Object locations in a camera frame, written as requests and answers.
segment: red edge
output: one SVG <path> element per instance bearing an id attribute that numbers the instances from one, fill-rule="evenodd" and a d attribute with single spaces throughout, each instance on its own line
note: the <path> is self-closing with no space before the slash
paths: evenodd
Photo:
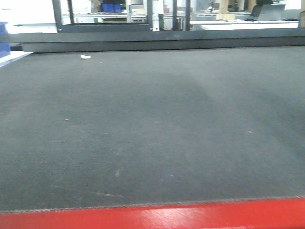
<path id="1" fill-rule="evenodd" d="M 0 214 L 0 229 L 305 229 L 305 198 Z"/>

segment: blue crate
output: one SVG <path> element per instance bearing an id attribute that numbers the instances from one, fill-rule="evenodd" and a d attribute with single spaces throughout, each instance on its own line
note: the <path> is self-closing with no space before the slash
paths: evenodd
<path id="1" fill-rule="evenodd" d="M 7 34 L 7 30 L 5 27 L 7 22 L 0 21 L 0 34 Z M 0 58 L 4 56 L 10 55 L 10 44 L 9 43 L 0 43 Z"/>
<path id="2" fill-rule="evenodd" d="M 114 5 L 114 12 L 120 13 L 122 11 L 121 5 L 120 4 L 115 4 Z"/>
<path id="3" fill-rule="evenodd" d="M 114 13 L 114 4 L 103 4 L 102 5 L 103 12 L 105 13 Z"/>

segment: dark gray felt surface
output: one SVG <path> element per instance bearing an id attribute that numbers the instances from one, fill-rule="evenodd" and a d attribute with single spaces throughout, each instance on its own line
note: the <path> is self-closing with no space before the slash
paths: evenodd
<path id="1" fill-rule="evenodd" d="M 0 211 L 305 195 L 305 47 L 0 68 Z"/>

